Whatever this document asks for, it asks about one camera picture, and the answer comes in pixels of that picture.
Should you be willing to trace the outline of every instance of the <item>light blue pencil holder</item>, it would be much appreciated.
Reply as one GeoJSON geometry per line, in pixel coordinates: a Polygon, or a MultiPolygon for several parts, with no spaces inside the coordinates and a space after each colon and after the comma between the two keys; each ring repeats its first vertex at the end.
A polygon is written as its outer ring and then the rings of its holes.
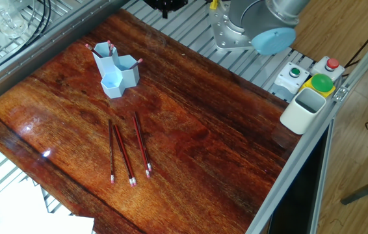
{"type": "Polygon", "coordinates": [[[125,88],[134,87],[139,81],[138,66],[129,69],[137,61],[131,55],[119,57],[116,48],[113,48],[112,56],[109,56],[107,42],[98,43],[94,50],[103,58],[93,53],[101,75],[101,86],[110,98],[119,98],[125,88]]]}

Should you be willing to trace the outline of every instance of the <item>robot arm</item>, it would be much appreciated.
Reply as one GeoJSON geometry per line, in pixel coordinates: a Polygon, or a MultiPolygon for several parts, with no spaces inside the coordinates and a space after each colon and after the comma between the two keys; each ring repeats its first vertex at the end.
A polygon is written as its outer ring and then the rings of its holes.
{"type": "MultiPolygon", "coordinates": [[[[144,1],[162,11],[163,18],[167,18],[169,11],[176,11],[188,3],[188,0],[144,1]]],[[[219,1],[217,9],[209,12],[211,16],[220,16],[213,17],[211,22],[217,47],[233,50],[254,46],[262,55],[279,53],[295,41],[298,15],[308,3],[309,0],[219,1]]]]}

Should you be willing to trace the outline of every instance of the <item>wooden table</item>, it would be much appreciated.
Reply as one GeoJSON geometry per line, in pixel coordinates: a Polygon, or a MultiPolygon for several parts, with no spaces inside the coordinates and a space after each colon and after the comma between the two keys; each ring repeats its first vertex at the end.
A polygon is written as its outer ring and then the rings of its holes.
{"type": "Polygon", "coordinates": [[[121,10],[0,97],[0,151],[98,233],[244,233],[299,140],[279,121],[286,106],[121,10]],[[106,40],[144,59],[118,99],[84,47],[106,40]],[[135,188],[116,144],[110,182],[109,118],[135,188]]]}

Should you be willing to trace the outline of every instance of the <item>glass beaker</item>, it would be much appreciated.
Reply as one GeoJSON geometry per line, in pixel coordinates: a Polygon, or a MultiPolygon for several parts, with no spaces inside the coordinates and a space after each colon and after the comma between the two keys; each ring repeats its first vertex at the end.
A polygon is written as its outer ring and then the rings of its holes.
{"type": "Polygon", "coordinates": [[[27,21],[22,18],[14,4],[10,0],[0,0],[0,31],[10,38],[17,38],[27,28],[27,21]]]}

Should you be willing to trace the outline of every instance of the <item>pencil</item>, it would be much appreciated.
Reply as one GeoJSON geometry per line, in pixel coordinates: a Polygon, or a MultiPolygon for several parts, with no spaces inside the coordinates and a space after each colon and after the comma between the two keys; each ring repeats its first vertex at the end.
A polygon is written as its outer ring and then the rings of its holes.
{"type": "Polygon", "coordinates": [[[113,45],[111,44],[110,40],[107,41],[107,46],[109,48],[109,57],[110,57],[112,56],[112,49],[113,49],[113,45]]]}
{"type": "Polygon", "coordinates": [[[135,116],[132,116],[133,119],[133,124],[135,125],[135,131],[137,132],[137,137],[138,137],[138,142],[139,142],[139,148],[140,148],[140,152],[142,154],[142,159],[144,160],[144,167],[145,167],[145,172],[146,172],[146,177],[150,177],[150,172],[152,171],[152,167],[151,167],[151,163],[149,161],[148,158],[148,153],[146,151],[146,147],[144,145],[144,140],[142,138],[142,134],[140,132],[140,124],[139,124],[139,119],[138,119],[138,115],[135,112],[135,116]]]}
{"type": "Polygon", "coordinates": [[[113,135],[112,135],[112,120],[109,120],[109,146],[111,151],[111,183],[114,183],[114,173],[113,173],[113,135]]]}
{"type": "Polygon", "coordinates": [[[134,67],[138,66],[143,61],[143,59],[139,59],[136,63],[134,63],[129,69],[133,69],[134,67]]]}
{"type": "Polygon", "coordinates": [[[120,153],[122,154],[122,159],[124,160],[126,172],[129,177],[129,183],[131,184],[131,187],[134,187],[137,185],[137,180],[135,179],[135,175],[133,174],[131,162],[129,162],[129,157],[126,154],[124,142],[122,140],[122,137],[120,136],[119,128],[117,125],[112,125],[112,128],[113,128],[113,131],[116,132],[116,140],[119,145],[120,153]]]}
{"type": "Polygon", "coordinates": [[[85,44],[85,46],[87,47],[87,49],[91,50],[94,54],[96,54],[99,58],[102,58],[102,56],[98,52],[96,52],[91,45],[85,44]]]}

